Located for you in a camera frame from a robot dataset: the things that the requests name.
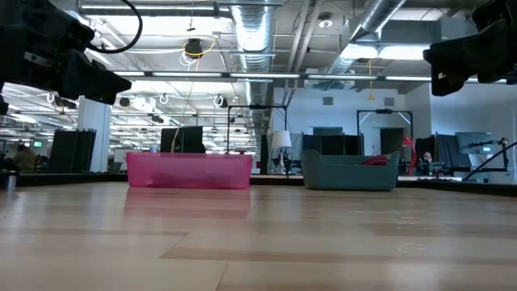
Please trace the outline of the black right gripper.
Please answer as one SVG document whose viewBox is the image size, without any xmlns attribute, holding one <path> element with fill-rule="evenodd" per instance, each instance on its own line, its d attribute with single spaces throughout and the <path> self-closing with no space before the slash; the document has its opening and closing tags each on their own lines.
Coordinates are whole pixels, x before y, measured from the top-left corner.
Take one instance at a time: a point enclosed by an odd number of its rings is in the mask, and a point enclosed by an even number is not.
<svg viewBox="0 0 517 291">
<path fill-rule="evenodd" d="M 517 0 L 489 0 L 472 13 L 481 37 L 481 64 L 475 70 L 468 38 L 432 44 L 422 52 L 431 65 L 431 93 L 446 96 L 459 91 L 477 74 L 479 82 L 517 83 Z"/>
</svg>

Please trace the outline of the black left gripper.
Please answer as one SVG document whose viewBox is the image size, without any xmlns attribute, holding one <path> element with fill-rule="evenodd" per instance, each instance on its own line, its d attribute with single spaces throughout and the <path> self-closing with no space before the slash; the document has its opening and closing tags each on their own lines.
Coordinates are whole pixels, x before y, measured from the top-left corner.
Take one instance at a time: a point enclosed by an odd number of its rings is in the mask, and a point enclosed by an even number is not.
<svg viewBox="0 0 517 291">
<path fill-rule="evenodd" d="M 112 105 L 132 83 L 86 57 L 93 36 L 49 0 L 0 0 L 0 82 Z"/>
</svg>

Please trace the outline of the white shade table lamp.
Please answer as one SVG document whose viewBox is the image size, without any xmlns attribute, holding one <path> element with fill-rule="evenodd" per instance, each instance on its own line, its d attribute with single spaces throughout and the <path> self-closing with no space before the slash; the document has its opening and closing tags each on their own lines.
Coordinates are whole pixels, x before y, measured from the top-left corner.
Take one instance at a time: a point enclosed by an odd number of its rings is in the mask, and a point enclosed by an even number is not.
<svg viewBox="0 0 517 291">
<path fill-rule="evenodd" d="M 285 175 L 288 175 L 289 169 L 285 159 L 287 157 L 288 150 L 292 147 L 290 132 L 288 130 L 274 131 L 272 134 L 271 146 L 273 149 L 279 151 L 281 170 Z"/>
</svg>

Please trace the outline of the pink plastic bin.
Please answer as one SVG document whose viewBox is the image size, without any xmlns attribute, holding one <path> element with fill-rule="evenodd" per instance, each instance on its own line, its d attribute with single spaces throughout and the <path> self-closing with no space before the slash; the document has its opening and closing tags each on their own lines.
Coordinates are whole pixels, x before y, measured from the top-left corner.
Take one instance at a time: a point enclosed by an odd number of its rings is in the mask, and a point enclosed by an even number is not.
<svg viewBox="0 0 517 291">
<path fill-rule="evenodd" d="M 245 190 L 250 187 L 252 157 L 245 154 L 129 152 L 132 188 Z"/>
</svg>

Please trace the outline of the black metal frame rig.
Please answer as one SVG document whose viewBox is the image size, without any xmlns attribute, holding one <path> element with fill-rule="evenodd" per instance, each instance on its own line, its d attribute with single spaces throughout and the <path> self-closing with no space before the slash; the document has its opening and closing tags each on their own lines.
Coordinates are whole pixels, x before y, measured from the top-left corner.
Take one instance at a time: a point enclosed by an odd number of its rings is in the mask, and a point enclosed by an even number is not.
<svg viewBox="0 0 517 291">
<path fill-rule="evenodd" d="M 410 126 L 410 139 L 414 137 L 414 113 L 412 111 L 398 111 L 388 108 L 383 109 L 363 109 L 356 111 L 356 136 L 358 141 L 358 153 L 364 153 L 364 136 L 361 132 L 361 124 L 372 114 L 375 113 L 377 115 L 399 115 L 409 126 Z"/>
<path fill-rule="evenodd" d="M 226 112 L 226 148 L 225 154 L 229 154 L 229 128 L 230 120 L 233 118 L 231 110 L 234 108 L 245 108 L 250 110 L 267 110 L 267 109 L 282 109 L 284 111 L 284 129 L 288 130 L 288 107 L 286 105 L 264 105 L 264 104 L 251 104 L 251 105 L 229 105 Z"/>
</svg>

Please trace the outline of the grey monitor on arm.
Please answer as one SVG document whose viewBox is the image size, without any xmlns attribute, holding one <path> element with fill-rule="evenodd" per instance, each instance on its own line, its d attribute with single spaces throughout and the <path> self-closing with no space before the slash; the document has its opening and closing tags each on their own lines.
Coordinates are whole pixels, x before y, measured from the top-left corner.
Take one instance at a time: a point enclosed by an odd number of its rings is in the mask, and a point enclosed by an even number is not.
<svg viewBox="0 0 517 291">
<path fill-rule="evenodd" d="M 491 133 L 456 132 L 456 142 L 461 154 L 492 154 L 494 139 Z"/>
</svg>

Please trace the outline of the silver ceiling duct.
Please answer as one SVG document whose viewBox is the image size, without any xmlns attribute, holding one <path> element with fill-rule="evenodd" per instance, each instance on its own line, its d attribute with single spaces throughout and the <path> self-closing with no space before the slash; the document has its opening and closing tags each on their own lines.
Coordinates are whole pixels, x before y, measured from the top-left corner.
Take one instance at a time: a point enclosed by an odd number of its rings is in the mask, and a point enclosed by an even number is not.
<svg viewBox="0 0 517 291">
<path fill-rule="evenodd" d="M 271 34 L 273 28 L 272 6 L 243 5 L 232 6 L 235 21 L 237 49 L 244 53 L 239 56 L 241 72 L 270 73 L 272 56 Z M 249 105 L 265 105 L 268 85 L 265 82 L 246 82 L 246 99 Z M 250 125 L 255 134 L 262 136 L 269 129 L 271 110 L 250 109 Z"/>
<path fill-rule="evenodd" d="M 348 19 L 340 35 L 341 52 L 324 69 L 325 74 L 345 74 L 361 58 L 355 42 L 364 36 L 381 36 L 382 28 L 406 3 L 406 0 L 367 0 L 364 10 Z"/>
</svg>

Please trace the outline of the black computer monitor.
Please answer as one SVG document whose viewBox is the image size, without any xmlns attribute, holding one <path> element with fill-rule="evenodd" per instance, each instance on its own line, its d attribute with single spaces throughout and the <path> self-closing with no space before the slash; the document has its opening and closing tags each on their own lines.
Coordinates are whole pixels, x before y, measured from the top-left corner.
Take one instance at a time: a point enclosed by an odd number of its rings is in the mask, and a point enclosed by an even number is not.
<svg viewBox="0 0 517 291">
<path fill-rule="evenodd" d="M 162 129 L 160 151 L 162 153 L 204 154 L 203 128 L 200 126 L 180 129 Z"/>
</svg>

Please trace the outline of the red hanging object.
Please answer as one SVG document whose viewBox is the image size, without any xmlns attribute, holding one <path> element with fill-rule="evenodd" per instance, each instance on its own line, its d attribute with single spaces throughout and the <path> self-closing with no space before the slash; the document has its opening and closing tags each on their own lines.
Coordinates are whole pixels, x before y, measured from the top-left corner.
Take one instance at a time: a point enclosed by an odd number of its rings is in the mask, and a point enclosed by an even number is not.
<svg viewBox="0 0 517 291">
<path fill-rule="evenodd" d="M 415 149 L 415 141 L 412 137 L 404 136 L 402 145 L 404 147 L 410 147 L 410 149 L 411 149 L 411 161 L 410 161 L 410 165 L 408 166 L 408 174 L 413 175 L 414 168 L 415 168 L 415 165 L 416 165 L 417 159 L 418 159 L 417 154 L 416 154 L 416 149 Z"/>
</svg>

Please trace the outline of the dark office cabinet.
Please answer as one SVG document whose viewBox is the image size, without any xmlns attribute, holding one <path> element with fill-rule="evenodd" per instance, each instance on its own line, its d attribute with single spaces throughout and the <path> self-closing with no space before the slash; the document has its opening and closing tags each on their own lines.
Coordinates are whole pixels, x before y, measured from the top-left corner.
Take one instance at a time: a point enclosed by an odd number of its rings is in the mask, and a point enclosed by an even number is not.
<svg viewBox="0 0 517 291">
<path fill-rule="evenodd" d="M 346 135 L 343 128 L 313 128 L 312 134 L 303 134 L 302 150 L 317 151 L 321 155 L 360 155 L 363 135 Z"/>
</svg>

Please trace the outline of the black metal table frame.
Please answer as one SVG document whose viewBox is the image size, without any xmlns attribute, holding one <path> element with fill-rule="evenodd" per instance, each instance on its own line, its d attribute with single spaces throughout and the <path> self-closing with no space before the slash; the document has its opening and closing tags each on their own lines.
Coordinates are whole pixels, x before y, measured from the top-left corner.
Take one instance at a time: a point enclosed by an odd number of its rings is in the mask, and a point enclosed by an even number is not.
<svg viewBox="0 0 517 291">
<path fill-rule="evenodd" d="M 75 183 L 127 182 L 122 174 L 16 174 L 16 185 L 20 187 L 50 186 Z M 302 178 L 280 178 L 270 175 L 252 175 L 251 185 L 261 186 L 303 186 Z M 397 182 L 398 188 L 422 188 L 449 192 L 466 192 L 491 196 L 508 196 L 517 198 L 517 184 L 467 183 L 451 180 L 417 179 Z"/>
</svg>

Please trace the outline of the black office partition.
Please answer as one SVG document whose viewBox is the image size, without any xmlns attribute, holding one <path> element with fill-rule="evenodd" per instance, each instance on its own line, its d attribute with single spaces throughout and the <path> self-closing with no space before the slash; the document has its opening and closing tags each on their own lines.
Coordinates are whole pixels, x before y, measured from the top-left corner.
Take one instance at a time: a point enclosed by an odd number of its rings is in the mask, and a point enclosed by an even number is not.
<svg viewBox="0 0 517 291">
<path fill-rule="evenodd" d="M 77 174 L 90 171 L 96 131 L 56 130 L 48 170 L 57 174 Z"/>
</svg>

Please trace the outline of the person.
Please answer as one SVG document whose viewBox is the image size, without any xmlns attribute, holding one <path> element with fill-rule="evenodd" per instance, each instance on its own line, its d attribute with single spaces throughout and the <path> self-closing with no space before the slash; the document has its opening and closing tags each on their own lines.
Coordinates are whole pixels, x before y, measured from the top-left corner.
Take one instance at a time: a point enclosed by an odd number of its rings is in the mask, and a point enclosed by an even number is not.
<svg viewBox="0 0 517 291">
<path fill-rule="evenodd" d="M 19 145 L 13 163 L 21 174 L 34 174 L 36 169 L 36 155 L 25 145 Z"/>
<path fill-rule="evenodd" d="M 430 152 L 424 152 L 418 159 L 417 175 L 433 175 L 434 169 L 432 166 L 433 159 Z"/>
</svg>

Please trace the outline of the teal plastic bin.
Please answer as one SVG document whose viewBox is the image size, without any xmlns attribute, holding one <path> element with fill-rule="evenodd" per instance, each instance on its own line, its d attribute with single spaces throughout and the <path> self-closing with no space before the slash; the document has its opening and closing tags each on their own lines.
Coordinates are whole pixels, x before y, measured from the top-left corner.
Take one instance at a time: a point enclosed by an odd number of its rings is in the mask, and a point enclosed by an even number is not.
<svg viewBox="0 0 517 291">
<path fill-rule="evenodd" d="M 400 152 L 377 156 L 301 154 L 304 184 L 309 189 L 392 191 L 397 184 Z"/>
</svg>

